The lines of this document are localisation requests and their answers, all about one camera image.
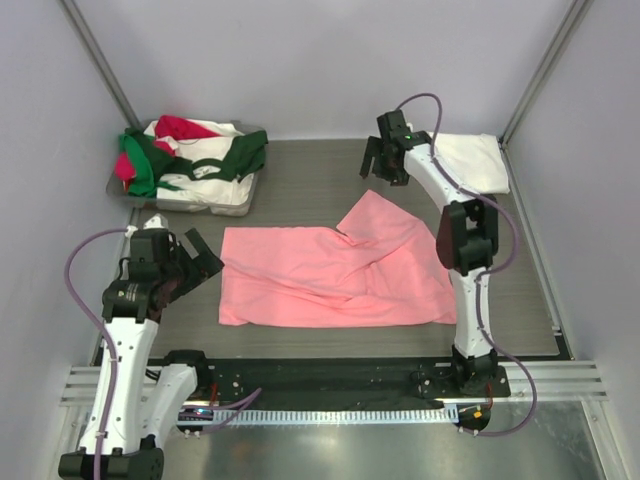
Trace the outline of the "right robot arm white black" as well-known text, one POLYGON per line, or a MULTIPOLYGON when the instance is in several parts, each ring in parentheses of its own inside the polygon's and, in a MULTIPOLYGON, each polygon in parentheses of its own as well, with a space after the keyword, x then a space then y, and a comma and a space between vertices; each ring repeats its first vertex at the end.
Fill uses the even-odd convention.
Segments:
POLYGON ((441 212, 436 253, 448 271, 456 304, 456 332, 449 380, 464 396, 484 396, 498 377, 498 359, 489 334, 488 270, 498 252, 498 211, 464 185, 437 156, 435 136, 413 132, 403 112, 377 117, 379 134, 368 138, 360 175, 393 186, 413 178, 441 212))

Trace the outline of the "pink t shirt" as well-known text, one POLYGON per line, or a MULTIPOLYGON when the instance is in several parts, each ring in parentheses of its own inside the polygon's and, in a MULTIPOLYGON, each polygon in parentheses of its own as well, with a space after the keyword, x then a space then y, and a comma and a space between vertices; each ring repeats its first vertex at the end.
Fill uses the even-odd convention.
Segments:
POLYGON ((364 328, 456 322, 425 223, 367 191, 336 228, 229 227, 219 322, 364 328))

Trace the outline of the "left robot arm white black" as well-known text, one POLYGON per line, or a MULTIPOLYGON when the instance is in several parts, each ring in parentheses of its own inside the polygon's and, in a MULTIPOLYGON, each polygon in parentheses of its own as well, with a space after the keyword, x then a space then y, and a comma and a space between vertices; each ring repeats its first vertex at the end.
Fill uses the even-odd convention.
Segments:
POLYGON ((130 235, 130 253, 102 295, 92 320, 104 342, 89 421, 76 451, 61 456, 63 479, 159 479, 163 445, 184 402, 212 387, 213 373, 199 350, 172 350, 163 359, 150 396, 143 395, 151 346, 163 310, 219 274, 224 264, 196 229, 185 234, 189 255, 162 226, 130 235))

